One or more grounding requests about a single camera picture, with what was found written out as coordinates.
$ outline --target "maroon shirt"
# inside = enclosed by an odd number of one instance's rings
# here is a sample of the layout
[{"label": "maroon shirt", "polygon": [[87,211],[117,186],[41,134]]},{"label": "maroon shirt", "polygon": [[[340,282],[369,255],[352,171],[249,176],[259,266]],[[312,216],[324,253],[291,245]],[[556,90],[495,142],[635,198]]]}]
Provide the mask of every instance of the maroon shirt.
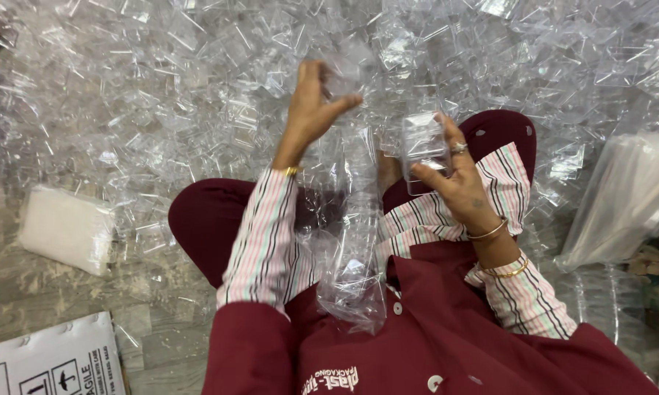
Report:
[{"label": "maroon shirt", "polygon": [[[318,313],[315,287],[285,306],[239,302],[217,313],[203,394],[659,394],[599,330],[570,339],[503,330],[464,282],[467,242],[392,257],[388,317],[376,336],[347,334]],[[400,303],[402,309],[394,309]]]}]

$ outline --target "ring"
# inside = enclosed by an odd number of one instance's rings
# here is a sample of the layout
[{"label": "ring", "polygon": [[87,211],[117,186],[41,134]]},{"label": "ring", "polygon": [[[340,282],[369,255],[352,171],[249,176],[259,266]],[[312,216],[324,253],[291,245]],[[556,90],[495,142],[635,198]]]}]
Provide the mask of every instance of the ring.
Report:
[{"label": "ring", "polygon": [[452,151],[452,154],[460,154],[463,151],[465,151],[466,148],[468,148],[468,144],[466,144],[466,143],[456,143],[456,144],[454,144],[454,148],[452,148],[451,151]]}]

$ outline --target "hand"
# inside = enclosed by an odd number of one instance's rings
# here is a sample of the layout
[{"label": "hand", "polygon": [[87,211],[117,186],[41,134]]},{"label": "hand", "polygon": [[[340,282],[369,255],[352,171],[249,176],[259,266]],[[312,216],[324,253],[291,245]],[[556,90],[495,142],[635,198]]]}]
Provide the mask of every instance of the hand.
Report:
[{"label": "hand", "polygon": [[345,95],[337,101],[326,102],[323,86],[330,71],[321,60],[300,64],[298,86],[290,99],[288,123],[278,146],[273,169],[297,166],[305,149],[322,137],[339,115],[361,104],[360,95]]},{"label": "hand", "polygon": [[[439,113],[436,119],[444,127],[449,147],[465,143],[464,134],[451,118]],[[452,166],[454,174],[451,178],[444,178],[436,170],[420,164],[412,165],[412,173],[439,192],[454,219],[464,224],[472,236],[481,236],[496,229],[501,220],[488,202],[471,154],[468,151],[453,154]]]}]

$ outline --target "gold bangle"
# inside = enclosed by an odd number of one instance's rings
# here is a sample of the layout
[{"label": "gold bangle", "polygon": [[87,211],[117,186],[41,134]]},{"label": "gold bangle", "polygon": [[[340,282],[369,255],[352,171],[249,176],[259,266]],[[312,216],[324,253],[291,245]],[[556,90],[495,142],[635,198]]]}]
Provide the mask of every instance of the gold bangle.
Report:
[{"label": "gold bangle", "polygon": [[301,172],[302,170],[303,170],[302,167],[293,166],[285,170],[281,170],[281,172],[283,172],[286,175],[286,177],[288,177],[288,176],[294,176],[297,172]]},{"label": "gold bangle", "polygon": [[527,259],[525,260],[525,263],[522,264],[522,267],[521,267],[521,268],[519,268],[519,269],[517,269],[517,270],[515,270],[515,271],[511,271],[510,273],[497,274],[497,273],[490,273],[490,272],[486,271],[486,270],[493,270],[493,269],[491,269],[491,268],[489,268],[489,269],[483,269],[483,273],[488,274],[488,275],[492,275],[493,277],[498,277],[498,278],[509,278],[509,277],[513,277],[513,276],[515,276],[515,275],[518,275],[518,274],[524,272],[525,269],[527,268],[527,265],[528,265],[528,264],[529,264],[529,258],[527,258]]},{"label": "gold bangle", "polygon": [[492,235],[493,233],[497,232],[498,230],[502,229],[508,223],[508,219],[504,215],[500,216],[500,221],[501,221],[500,225],[498,225],[497,228],[491,230],[488,233],[485,233],[483,236],[471,236],[471,235],[468,234],[468,229],[466,229],[465,230],[465,237],[468,238],[469,240],[472,240],[472,241],[473,240],[482,240],[483,238],[486,238],[486,237]]}]

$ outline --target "striped shirt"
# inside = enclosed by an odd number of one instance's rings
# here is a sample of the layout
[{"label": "striped shirt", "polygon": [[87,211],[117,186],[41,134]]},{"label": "striped shirt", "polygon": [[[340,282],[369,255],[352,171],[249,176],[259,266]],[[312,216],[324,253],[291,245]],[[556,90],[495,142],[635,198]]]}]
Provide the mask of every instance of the striped shirt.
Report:
[{"label": "striped shirt", "polygon": [[[509,219],[511,235],[522,232],[529,203],[529,180],[514,143],[490,153],[476,164],[488,200]],[[285,314],[284,305],[319,280],[306,242],[293,233],[298,188],[294,178],[267,170],[251,193],[232,247],[229,266],[217,292],[218,309],[235,301],[266,303]],[[465,241],[465,228],[452,218],[437,195],[423,195],[389,212],[378,225],[379,262],[391,255],[410,258],[411,245],[439,240]],[[493,269],[517,270],[527,257]],[[513,333],[568,339],[576,323],[552,286],[527,265],[522,273],[496,278],[476,266],[465,281],[485,292],[504,329]]]}]

